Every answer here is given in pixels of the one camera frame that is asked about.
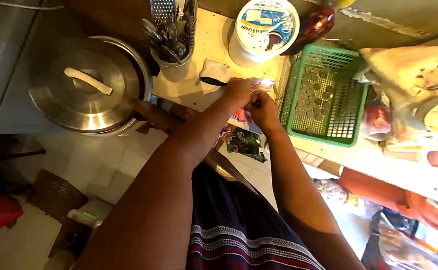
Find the wooden handle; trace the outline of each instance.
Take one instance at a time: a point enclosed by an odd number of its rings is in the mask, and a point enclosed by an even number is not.
[[[65,75],[67,75],[69,77],[77,78],[77,79],[80,79],[80,80],[90,84],[91,86],[95,87],[97,90],[101,91],[105,95],[110,95],[112,93],[112,88],[97,81],[96,79],[94,79],[90,75],[88,75],[87,73],[76,70],[74,68],[66,68],[64,70],[64,73],[65,73]]]

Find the dark bottle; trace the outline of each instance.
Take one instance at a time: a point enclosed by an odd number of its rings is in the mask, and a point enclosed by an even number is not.
[[[335,2],[335,0],[327,0],[318,11],[301,16],[299,18],[301,24],[297,39],[281,55],[294,55],[302,51],[307,44],[313,43],[328,33],[334,26]]]

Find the stainless steel pot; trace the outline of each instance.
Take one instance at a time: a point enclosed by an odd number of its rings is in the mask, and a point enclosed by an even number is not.
[[[46,117],[92,136],[116,136],[137,125],[127,102],[134,97],[149,101],[152,77],[131,46],[113,37],[91,36],[61,40],[45,51],[32,69],[36,87],[29,94]]]

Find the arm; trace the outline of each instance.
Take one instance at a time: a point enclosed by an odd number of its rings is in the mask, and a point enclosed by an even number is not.
[[[248,109],[269,142],[272,186],[280,214],[326,269],[364,269],[281,126],[276,103],[264,92],[252,96],[252,102],[257,100],[260,107]]]
[[[184,269],[194,168],[229,117],[250,100],[247,80],[186,122],[152,154],[94,235],[75,269]]]

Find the cord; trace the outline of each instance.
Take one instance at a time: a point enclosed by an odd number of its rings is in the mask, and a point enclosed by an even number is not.
[[[56,6],[56,7],[33,7],[33,6],[25,6],[25,5],[19,5],[19,4],[12,4],[12,3],[5,3],[0,1],[1,6],[7,6],[7,7],[14,7],[14,8],[21,8],[21,9],[30,9],[30,10],[56,10],[61,9],[64,6]]]

